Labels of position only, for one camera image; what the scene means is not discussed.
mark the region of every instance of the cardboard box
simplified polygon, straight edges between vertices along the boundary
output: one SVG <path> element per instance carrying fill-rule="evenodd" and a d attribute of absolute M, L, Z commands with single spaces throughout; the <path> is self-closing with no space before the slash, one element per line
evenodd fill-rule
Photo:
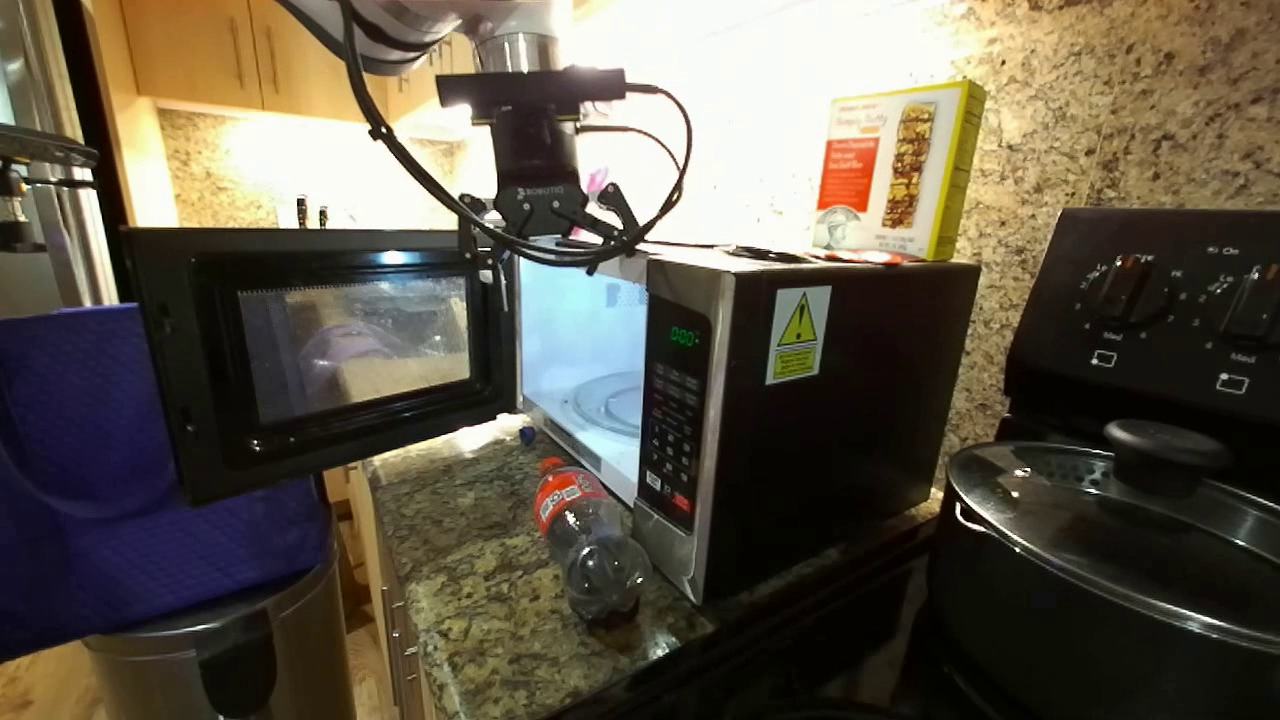
<path fill-rule="evenodd" d="M 855 213 L 836 242 L 953 259 L 982 111 L 973 81 L 832 100 L 817 207 Z"/>

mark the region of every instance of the stove knob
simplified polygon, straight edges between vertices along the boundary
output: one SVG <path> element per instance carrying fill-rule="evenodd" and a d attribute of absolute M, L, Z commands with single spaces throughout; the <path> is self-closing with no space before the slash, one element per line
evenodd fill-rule
<path fill-rule="evenodd" d="M 1155 323 L 1173 304 L 1173 282 L 1155 270 L 1155 257 L 1125 252 L 1093 290 L 1093 314 L 1113 328 Z"/>
<path fill-rule="evenodd" d="M 1223 340 L 1236 348 L 1268 348 L 1277 344 L 1277 314 L 1280 314 L 1280 262 L 1258 262 L 1221 323 Z"/>

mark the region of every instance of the microwave keypad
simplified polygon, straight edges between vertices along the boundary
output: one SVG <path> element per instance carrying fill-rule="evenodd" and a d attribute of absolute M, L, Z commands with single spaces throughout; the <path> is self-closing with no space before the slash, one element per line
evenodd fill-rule
<path fill-rule="evenodd" d="M 672 524 L 691 528 L 705 382 L 672 365 L 654 365 L 648 404 L 643 494 Z"/>

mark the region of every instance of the trash can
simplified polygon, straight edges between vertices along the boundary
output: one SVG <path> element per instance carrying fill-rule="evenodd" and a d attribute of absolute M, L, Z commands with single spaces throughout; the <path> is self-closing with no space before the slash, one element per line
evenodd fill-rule
<path fill-rule="evenodd" d="M 337 561 L 284 586 L 86 638 L 108 715 L 354 720 Z"/>

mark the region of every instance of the wall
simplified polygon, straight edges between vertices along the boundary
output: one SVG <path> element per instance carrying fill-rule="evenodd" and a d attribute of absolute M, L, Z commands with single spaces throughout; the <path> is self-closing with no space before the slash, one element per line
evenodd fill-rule
<path fill-rule="evenodd" d="M 181 223 L 296 227 L 296 197 L 334 227 L 451 227 L 409 171 L 368 139 L 363 123 L 303 115 L 160 111 Z M 456 148 L 416 139 L 414 153 L 451 175 Z"/>
<path fill-rule="evenodd" d="M 958 446 L 1006 410 L 1006 348 L 1059 207 L 1280 204 L 1277 37 L 1272 0 L 614 0 L 576 50 L 689 100 L 695 169 L 663 232 L 729 241 L 807 235 L 832 95 L 985 82 L 958 247 L 985 268 Z"/>

